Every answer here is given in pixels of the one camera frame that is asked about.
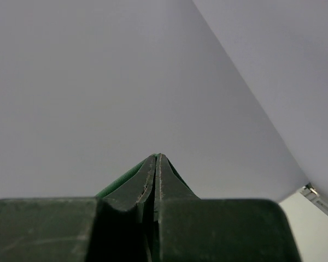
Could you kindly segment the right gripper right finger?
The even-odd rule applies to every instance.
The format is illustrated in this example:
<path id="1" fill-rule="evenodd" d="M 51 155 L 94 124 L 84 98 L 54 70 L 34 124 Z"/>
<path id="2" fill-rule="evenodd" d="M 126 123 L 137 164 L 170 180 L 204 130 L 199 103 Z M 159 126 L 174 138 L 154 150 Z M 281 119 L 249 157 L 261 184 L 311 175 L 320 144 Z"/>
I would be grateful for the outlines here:
<path id="1" fill-rule="evenodd" d="M 288 219 L 270 199 L 200 199 L 156 155 L 153 261 L 300 261 Z"/>

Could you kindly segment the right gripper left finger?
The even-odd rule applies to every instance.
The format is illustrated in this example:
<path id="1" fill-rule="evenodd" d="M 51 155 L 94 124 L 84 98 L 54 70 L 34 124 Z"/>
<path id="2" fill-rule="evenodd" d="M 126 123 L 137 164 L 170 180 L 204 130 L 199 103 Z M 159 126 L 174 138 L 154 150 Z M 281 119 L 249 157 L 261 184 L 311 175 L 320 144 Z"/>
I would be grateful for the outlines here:
<path id="1" fill-rule="evenodd" d="M 0 199 L 0 261 L 151 261 L 155 164 L 104 198 Z"/>

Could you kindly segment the dark green cloth napkin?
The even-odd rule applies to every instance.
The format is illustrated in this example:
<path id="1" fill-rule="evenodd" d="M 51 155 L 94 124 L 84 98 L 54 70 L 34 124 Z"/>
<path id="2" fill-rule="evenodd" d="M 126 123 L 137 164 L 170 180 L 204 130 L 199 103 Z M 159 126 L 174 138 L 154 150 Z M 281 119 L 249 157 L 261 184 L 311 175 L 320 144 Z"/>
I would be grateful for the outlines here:
<path id="1" fill-rule="evenodd" d="M 106 186 L 104 189 L 102 189 L 100 192 L 96 194 L 96 197 L 104 198 L 107 195 L 111 194 L 113 191 L 117 190 L 119 187 L 121 187 L 124 183 L 126 183 L 129 179 L 131 179 L 143 166 L 145 160 L 141 161 L 134 167 L 132 167 L 129 171 L 127 171 L 125 174 L 117 178 L 115 181 L 113 181 L 110 185 Z"/>

